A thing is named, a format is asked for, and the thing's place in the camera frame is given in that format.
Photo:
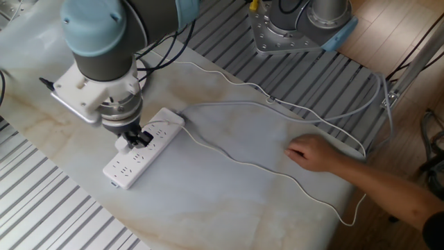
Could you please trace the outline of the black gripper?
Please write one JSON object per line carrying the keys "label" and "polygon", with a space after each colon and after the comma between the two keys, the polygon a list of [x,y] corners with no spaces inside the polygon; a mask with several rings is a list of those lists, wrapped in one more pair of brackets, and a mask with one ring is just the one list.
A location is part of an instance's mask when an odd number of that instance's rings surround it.
{"label": "black gripper", "polygon": [[114,133],[115,135],[122,136],[128,144],[129,149],[133,149],[139,144],[148,146],[153,140],[153,136],[146,131],[142,131],[140,124],[140,118],[125,119],[125,120],[102,120],[104,128]]}

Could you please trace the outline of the person's bare hand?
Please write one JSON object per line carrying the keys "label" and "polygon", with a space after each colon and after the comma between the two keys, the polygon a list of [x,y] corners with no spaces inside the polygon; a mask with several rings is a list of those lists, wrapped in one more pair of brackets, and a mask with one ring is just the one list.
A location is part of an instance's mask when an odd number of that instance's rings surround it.
{"label": "person's bare hand", "polygon": [[343,160],[343,155],[327,140],[312,134],[292,139],[284,153],[300,167],[312,172],[331,172]]}

